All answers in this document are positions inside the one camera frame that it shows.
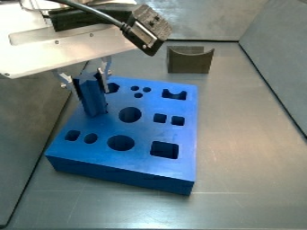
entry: gray wall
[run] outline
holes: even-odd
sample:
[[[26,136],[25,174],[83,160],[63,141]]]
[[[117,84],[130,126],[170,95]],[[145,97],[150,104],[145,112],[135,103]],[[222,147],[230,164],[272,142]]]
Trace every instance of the gray wall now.
[[[307,1],[272,0],[241,44],[307,136]]]
[[[172,39],[240,40],[268,0],[137,0],[173,25]]]
[[[66,70],[77,74],[83,66]],[[0,76],[0,228],[15,210],[69,95],[51,71],[15,80]]]

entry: blue foam block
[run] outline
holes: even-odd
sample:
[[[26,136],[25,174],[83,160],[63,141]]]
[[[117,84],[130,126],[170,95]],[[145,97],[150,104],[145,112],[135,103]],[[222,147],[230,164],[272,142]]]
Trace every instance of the blue foam block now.
[[[107,114],[82,105],[46,156],[57,171],[190,195],[196,184],[198,90],[113,76]]]

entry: cutout hole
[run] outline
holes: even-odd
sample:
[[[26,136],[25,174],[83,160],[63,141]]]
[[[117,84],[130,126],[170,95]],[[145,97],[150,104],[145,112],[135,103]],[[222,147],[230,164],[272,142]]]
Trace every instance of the cutout hole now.
[[[117,83],[109,83],[109,88],[110,88],[110,92],[107,94],[117,93],[121,89],[121,85]]]
[[[87,144],[94,144],[99,139],[99,136],[95,133],[87,134],[85,137],[85,142]]]
[[[185,101],[188,99],[188,91],[182,91],[181,93],[174,94],[169,89],[165,89],[162,92],[162,97]]]
[[[166,114],[157,113],[157,114],[154,115],[154,122],[166,123],[166,122],[168,122],[168,115],[166,115]]]
[[[137,85],[133,86],[133,87],[131,87],[131,90],[133,90],[133,91],[138,91],[138,90],[139,90],[139,86],[137,86]]]
[[[185,117],[173,116],[172,117],[172,124],[176,126],[184,126],[185,125]]]
[[[168,142],[154,141],[151,144],[150,154],[158,157],[178,159],[180,146]]]
[[[151,92],[151,88],[150,88],[150,87],[145,87],[143,91],[145,91],[146,93],[149,93],[149,92]]]
[[[137,97],[137,98],[142,98],[142,97],[143,97],[143,94],[142,94],[142,93],[137,93],[137,94],[135,94],[135,97]]]
[[[127,151],[135,146],[135,140],[125,135],[114,136],[109,139],[109,147],[117,151]]]
[[[81,136],[81,131],[70,130],[66,134],[66,140],[77,141]]]
[[[127,107],[121,110],[119,119],[126,123],[137,122],[142,117],[141,109],[137,107]]]

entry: square hole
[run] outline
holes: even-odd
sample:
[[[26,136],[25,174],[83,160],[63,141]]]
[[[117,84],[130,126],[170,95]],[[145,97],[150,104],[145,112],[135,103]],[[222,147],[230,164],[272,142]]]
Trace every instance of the square hole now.
[[[172,124],[176,126],[184,126],[185,125],[185,117],[173,116],[172,117]]]
[[[151,144],[150,154],[170,158],[178,159],[180,146],[168,142],[154,141]]]
[[[166,123],[168,122],[168,115],[157,113],[154,116],[154,122]]]
[[[66,134],[66,140],[77,141],[81,136],[81,131],[70,130]]]

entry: gray metal table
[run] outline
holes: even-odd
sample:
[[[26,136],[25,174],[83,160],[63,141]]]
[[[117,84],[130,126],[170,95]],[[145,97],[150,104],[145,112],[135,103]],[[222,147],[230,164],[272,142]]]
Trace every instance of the gray metal table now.
[[[7,229],[307,228],[307,141],[249,57],[238,43],[177,44],[217,49],[209,75],[169,75],[166,46],[114,56],[113,72],[200,86],[192,196],[57,172],[43,157]]]

